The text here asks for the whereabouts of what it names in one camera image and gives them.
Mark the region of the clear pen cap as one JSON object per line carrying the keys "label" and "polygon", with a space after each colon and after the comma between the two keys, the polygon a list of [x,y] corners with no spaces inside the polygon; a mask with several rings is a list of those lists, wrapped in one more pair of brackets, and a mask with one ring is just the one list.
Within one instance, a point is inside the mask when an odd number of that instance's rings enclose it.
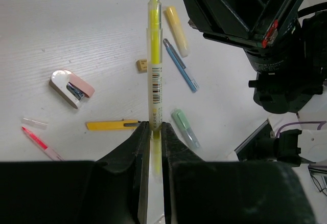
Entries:
{"label": "clear pen cap", "polygon": [[31,127],[35,127],[35,128],[43,129],[43,130],[47,129],[47,126],[48,126],[47,122],[42,122],[39,120],[29,119],[29,118],[25,118],[25,117],[23,117],[21,119],[21,122],[25,125],[29,125]]}

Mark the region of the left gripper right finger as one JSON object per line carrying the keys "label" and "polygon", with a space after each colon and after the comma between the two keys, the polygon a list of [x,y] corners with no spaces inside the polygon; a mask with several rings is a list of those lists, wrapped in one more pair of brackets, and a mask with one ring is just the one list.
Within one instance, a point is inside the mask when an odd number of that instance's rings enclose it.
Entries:
{"label": "left gripper right finger", "polygon": [[161,128],[166,223],[315,223],[297,174],[286,164],[206,162],[170,123]]}

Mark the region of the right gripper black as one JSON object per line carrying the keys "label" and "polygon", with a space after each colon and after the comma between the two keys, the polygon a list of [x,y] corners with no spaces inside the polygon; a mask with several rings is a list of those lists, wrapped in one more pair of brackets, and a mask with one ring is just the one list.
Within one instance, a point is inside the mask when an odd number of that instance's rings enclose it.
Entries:
{"label": "right gripper black", "polygon": [[297,113],[314,95],[323,93],[325,2],[302,10],[298,9],[303,0],[183,2],[192,27],[205,38],[250,48],[245,54],[257,76],[248,86],[264,110]]}

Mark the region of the yellow highlighter pen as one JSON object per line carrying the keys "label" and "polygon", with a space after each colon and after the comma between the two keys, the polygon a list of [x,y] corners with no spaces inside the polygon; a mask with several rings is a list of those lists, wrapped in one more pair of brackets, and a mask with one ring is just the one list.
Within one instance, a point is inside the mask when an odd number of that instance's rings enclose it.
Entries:
{"label": "yellow highlighter pen", "polygon": [[152,131],[151,170],[161,181],[161,125],[162,125],[162,25],[161,2],[149,0],[147,27],[147,73],[149,125]]}

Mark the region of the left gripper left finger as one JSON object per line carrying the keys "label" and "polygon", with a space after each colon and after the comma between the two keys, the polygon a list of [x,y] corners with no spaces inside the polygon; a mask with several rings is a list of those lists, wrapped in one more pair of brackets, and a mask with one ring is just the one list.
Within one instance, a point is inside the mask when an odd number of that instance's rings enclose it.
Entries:
{"label": "left gripper left finger", "polygon": [[150,128],[97,161],[2,162],[1,223],[146,223]]}

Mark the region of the pink highlighter pen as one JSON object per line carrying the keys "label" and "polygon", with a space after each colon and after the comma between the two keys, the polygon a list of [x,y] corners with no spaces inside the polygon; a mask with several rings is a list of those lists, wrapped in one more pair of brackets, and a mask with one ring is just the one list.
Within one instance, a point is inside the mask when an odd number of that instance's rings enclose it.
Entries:
{"label": "pink highlighter pen", "polygon": [[32,133],[25,127],[21,127],[25,135],[53,161],[64,161],[64,159],[45,142],[43,142],[36,134]]}

